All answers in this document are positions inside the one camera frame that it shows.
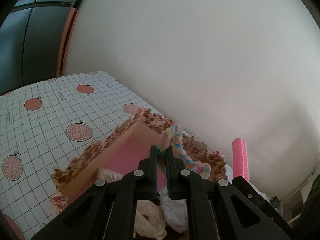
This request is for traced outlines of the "pomegranate grid tablecloth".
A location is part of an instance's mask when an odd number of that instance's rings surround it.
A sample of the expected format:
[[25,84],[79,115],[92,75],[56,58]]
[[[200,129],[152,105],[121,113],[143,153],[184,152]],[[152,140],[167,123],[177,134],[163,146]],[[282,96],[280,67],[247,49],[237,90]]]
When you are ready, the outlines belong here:
[[1,212],[31,239],[57,215],[51,179],[149,104],[106,72],[61,76],[1,96]]

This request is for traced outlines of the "floral pink storage box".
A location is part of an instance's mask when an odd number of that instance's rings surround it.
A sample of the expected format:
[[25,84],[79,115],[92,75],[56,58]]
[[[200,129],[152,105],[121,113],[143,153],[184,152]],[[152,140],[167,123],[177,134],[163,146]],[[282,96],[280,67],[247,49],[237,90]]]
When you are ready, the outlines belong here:
[[[111,170],[107,181],[112,182],[137,169],[142,159],[148,158],[150,147],[163,142],[162,133],[174,126],[174,121],[150,109],[138,108],[135,114],[118,126],[104,140],[93,141],[85,147],[79,157],[71,159],[62,170],[54,168],[51,175],[57,193],[50,197],[51,204],[60,214],[69,204],[84,193],[99,177],[99,170]],[[203,164],[210,166],[206,179],[215,181],[226,179],[225,160],[219,151],[211,150],[194,135],[181,132],[182,146],[187,160],[192,160],[198,168]]]

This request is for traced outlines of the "white paper ball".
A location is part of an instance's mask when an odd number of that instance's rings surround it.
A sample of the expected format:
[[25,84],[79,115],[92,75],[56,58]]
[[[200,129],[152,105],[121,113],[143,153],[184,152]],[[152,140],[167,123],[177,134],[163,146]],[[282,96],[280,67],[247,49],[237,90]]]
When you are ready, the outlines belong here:
[[186,200],[171,200],[167,186],[159,191],[159,195],[160,206],[163,210],[166,223],[178,233],[183,233],[188,230]]

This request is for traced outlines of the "cream lace scrunchie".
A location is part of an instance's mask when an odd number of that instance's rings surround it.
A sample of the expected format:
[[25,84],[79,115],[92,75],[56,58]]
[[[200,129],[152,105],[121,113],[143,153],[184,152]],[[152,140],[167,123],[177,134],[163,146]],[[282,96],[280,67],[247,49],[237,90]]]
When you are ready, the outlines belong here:
[[164,239],[167,236],[162,208],[149,200],[138,200],[133,238]]

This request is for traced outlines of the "pink hair roller clip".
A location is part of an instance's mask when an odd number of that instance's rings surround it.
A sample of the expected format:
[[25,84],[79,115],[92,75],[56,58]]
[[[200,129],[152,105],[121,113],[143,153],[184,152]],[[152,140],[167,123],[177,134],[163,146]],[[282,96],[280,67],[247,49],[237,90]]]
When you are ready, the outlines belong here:
[[232,142],[233,152],[233,179],[243,177],[249,181],[248,155],[246,142],[241,138],[236,138]]

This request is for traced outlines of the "dark window panel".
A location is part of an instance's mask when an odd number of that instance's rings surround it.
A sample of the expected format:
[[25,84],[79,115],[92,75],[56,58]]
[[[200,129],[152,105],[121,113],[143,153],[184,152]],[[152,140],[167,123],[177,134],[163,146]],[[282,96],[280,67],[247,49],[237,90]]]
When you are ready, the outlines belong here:
[[64,74],[82,0],[18,0],[1,25],[1,94]]

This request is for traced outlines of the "black power adapter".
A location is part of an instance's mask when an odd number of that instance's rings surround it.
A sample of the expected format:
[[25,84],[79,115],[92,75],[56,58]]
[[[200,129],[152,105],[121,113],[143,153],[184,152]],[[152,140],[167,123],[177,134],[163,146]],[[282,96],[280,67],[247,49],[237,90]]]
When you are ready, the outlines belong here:
[[280,201],[277,196],[274,196],[270,199],[270,204],[274,209],[279,209]]

